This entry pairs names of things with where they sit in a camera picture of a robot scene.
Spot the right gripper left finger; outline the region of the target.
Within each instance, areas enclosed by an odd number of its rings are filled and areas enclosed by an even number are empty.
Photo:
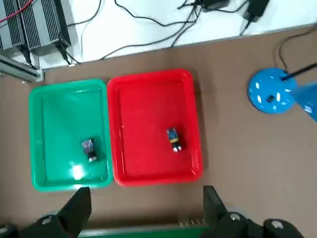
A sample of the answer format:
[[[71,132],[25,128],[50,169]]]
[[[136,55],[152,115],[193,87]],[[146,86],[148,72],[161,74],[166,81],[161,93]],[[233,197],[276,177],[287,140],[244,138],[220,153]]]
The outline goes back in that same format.
[[[18,230],[13,224],[0,227],[2,238],[77,238],[92,213],[91,190],[79,188],[56,213],[41,217]]]

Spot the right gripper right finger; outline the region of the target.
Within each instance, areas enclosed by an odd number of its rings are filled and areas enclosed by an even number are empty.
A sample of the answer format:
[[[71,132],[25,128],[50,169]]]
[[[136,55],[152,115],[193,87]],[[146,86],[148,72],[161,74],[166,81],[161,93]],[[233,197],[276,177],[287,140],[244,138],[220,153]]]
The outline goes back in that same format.
[[[208,228],[202,238],[302,238],[302,233],[290,222],[266,219],[262,225],[241,213],[226,209],[214,186],[203,188],[204,219]]]

